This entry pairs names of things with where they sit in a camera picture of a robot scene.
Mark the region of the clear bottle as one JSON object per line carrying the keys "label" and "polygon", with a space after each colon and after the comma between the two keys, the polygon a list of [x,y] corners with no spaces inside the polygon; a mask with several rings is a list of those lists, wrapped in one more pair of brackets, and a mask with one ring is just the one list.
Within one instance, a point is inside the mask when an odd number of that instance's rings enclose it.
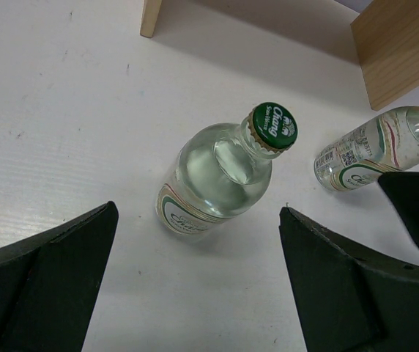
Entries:
{"label": "clear bottle", "polygon": [[163,225],[202,235],[254,206],[272,177],[272,162],[292,147],[298,127],[278,103],[254,107],[239,124],[199,131],[180,150],[156,199]]}
{"label": "clear bottle", "polygon": [[328,190],[350,191],[418,164],[419,106],[402,106],[326,146],[314,160],[314,174]]}

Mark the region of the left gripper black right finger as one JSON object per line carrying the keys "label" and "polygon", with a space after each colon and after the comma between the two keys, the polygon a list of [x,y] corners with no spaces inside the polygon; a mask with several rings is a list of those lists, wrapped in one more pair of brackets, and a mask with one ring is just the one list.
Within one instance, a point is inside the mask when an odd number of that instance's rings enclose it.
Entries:
{"label": "left gripper black right finger", "polygon": [[308,351],[419,351],[419,266],[368,248],[299,211],[280,237]]}

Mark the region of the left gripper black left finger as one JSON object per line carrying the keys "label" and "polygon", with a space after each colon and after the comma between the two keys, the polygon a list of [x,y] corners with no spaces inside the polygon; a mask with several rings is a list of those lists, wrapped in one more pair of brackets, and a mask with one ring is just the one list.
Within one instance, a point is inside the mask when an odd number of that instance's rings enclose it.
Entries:
{"label": "left gripper black left finger", "polygon": [[0,248],[0,351],[81,351],[118,220],[107,202]]}

